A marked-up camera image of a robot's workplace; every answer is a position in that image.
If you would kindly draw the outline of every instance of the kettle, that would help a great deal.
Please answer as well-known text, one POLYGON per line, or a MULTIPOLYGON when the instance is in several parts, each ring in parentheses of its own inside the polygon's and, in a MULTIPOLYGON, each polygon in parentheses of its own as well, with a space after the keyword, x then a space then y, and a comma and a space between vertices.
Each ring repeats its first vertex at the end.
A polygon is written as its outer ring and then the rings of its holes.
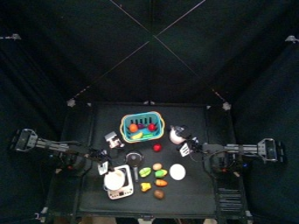
POLYGON ((190 138, 190 136, 191 132, 186 125, 183 126, 171 125, 170 138, 174 144, 182 144, 190 138))

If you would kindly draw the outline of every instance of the potato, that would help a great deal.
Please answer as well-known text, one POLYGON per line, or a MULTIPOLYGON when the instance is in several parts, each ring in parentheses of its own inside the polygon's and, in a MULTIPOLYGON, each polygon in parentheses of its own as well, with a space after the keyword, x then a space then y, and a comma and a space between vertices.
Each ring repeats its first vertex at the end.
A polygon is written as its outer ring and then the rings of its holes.
POLYGON ((164 198, 164 191, 163 190, 155 190, 154 191, 154 196, 162 200, 164 198))

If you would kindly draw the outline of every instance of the egg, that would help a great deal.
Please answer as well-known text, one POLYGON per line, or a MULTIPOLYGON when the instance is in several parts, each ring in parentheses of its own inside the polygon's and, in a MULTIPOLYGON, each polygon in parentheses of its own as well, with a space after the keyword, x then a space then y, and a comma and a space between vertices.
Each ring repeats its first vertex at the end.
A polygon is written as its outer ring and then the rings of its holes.
POLYGON ((162 164, 154 164, 154 170, 159 171, 163 169, 163 165, 162 164))

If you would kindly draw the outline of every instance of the white mug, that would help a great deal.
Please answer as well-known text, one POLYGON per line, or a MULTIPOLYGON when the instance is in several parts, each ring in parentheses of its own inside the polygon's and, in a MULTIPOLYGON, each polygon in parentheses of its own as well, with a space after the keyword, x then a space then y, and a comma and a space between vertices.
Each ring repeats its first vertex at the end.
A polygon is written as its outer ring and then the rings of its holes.
POLYGON ((120 170, 111 171, 104 177, 104 189, 116 191, 126 183, 126 174, 120 170))

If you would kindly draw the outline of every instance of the plastic vegetable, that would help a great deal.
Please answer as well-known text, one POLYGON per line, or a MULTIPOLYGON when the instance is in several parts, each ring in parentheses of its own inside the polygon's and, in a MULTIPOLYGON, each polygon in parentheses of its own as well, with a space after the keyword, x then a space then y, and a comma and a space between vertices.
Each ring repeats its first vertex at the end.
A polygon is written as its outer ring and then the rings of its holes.
POLYGON ((163 180, 163 179, 158 179, 158 180, 155 181, 155 184, 156 184, 158 186, 167 186, 167 185, 168 185, 167 181, 163 180))
POLYGON ((154 173, 155 177, 159 179, 163 178, 166 174, 167 174, 167 170, 160 170, 154 173))
POLYGON ((140 177, 142 177, 142 178, 147 177, 147 176, 150 175, 151 171, 152 171, 151 167, 146 167, 146 168, 143 168, 143 169, 139 171, 140 177))
POLYGON ((143 193, 147 192, 152 188, 151 183, 142 183, 140 186, 142 186, 143 193))

